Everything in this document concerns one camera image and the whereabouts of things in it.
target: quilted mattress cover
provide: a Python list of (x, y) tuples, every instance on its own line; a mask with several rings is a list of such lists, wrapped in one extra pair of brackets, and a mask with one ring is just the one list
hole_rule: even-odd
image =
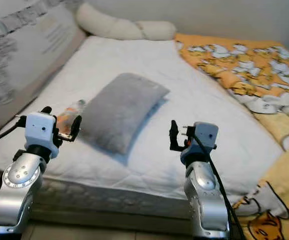
[[(21, 114), (51, 106), (59, 115), (72, 102), (94, 98), (117, 75), (131, 72), (170, 89), (144, 121), (127, 155), (111, 154), (77, 138), (51, 160), (35, 208), (91, 209), (187, 218), (185, 167), (169, 150), (172, 119), (218, 125), (211, 157), (229, 200), (248, 193), (282, 153), (270, 134), (218, 83), (188, 65), (174, 41), (89, 37), (50, 84)], [(11, 121), (2, 132), (15, 123)], [(25, 143), (19, 128), (0, 140), (0, 171)]]

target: white mattress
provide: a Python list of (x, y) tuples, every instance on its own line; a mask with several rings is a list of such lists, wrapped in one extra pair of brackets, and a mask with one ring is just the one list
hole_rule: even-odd
[[(169, 150), (172, 119), (179, 125), (195, 121), (218, 125), (218, 148), (211, 157), (232, 202), (254, 188), (282, 153), (247, 109), (178, 55), (173, 41), (89, 37), (22, 114), (51, 106), (52, 113), (58, 115), (72, 102), (91, 100), (124, 72), (145, 76), (170, 89), (166, 102), (141, 126), (127, 155), (105, 152), (80, 138), (65, 142), (59, 156), (48, 164), (46, 184), (38, 198), (41, 205), (143, 214), (147, 204), (151, 206), (148, 209), (154, 209), (151, 214), (179, 216), (186, 199), (185, 167), (180, 153)], [(0, 171), (24, 143), (23, 128), (0, 140)], [(125, 210), (118, 202), (126, 206)], [(175, 202), (179, 203), (179, 213), (172, 214), (168, 207), (174, 210)]]

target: black cable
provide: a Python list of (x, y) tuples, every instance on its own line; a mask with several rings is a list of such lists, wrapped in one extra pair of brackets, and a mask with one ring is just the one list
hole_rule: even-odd
[(11, 127), (9, 130), (6, 130), (4, 133), (2, 133), (0, 135), (0, 139), (5, 137), (7, 134), (11, 133), (12, 131), (14, 131), (16, 128), (18, 127), (17, 124), (15, 124), (13, 127)]
[[(237, 216), (236, 216), (236, 214), (235, 214), (235, 212), (234, 212), (234, 210), (233, 210), (233, 208), (232, 208), (232, 206), (231, 206), (231, 204), (230, 204), (230, 202), (229, 202), (229, 200), (228, 200), (228, 197), (227, 197), (226, 192), (225, 192), (225, 190), (224, 190), (224, 186), (223, 186), (222, 181), (221, 181), (221, 179), (220, 179), (219, 173), (217, 172), (217, 170), (216, 170), (216, 168), (215, 168), (215, 166), (214, 166), (214, 164), (213, 164), (213, 162), (212, 162), (212, 159), (211, 159), (211, 157), (210, 157), (210, 154), (208, 154), (208, 152), (207, 152), (207, 150), (205, 149), (204, 145), (202, 144), (202, 142), (200, 141), (200, 139), (199, 139), (195, 134), (193, 134), (193, 138), (194, 138), (194, 140), (196, 140), (196, 142), (199, 144), (199, 146), (200, 146), (200, 148), (202, 149), (203, 153), (208, 156), (209, 162), (210, 162), (210, 166), (211, 166), (211, 168), (212, 168), (212, 171), (213, 171), (216, 179), (217, 179), (218, 182), (219, 182), (220, 192), (221, 192), (222, 195), (223, 195), (225, 206), (227, 207), (227, 209), (229, 209), (229, 212), (231, 212), (231, 214), (232, 214), (232, 216), (233, 216), (233, 219), (234, 219), (235, 223), (237, 224), (240, 237), (244, 240), (244, 239), (245, 239), (245, 236), (244, 236), (244, 234), (243, 234), (242, 227), (241, 227), (240, 222), (239, 222), (239, 220), (238, 220), (238, 218), (237, 218)], [(230, 217), (230, 216), (228, 216), (228, 221), (229, 221), (229, 225), (230, 225), (230, 223), (232, 224), (232, 220), (231, 220), (231, 217)]]

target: floor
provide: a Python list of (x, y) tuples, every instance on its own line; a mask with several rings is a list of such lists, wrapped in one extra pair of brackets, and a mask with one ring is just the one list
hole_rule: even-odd
[(30, 222), (22, 240), (192, 240), (189, 236), (153, 234), (64, 224)]

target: plastic bottle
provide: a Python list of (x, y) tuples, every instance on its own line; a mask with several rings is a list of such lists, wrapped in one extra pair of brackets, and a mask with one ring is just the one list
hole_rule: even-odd
[(69, 134), (71, 132), (71, 125), (74, 119), (81, 114), (85, 106), (84, 100), (79, 100), (72, 103), (63, 113), (57, 118), (56, 127), (60, 130), (60, 133)]

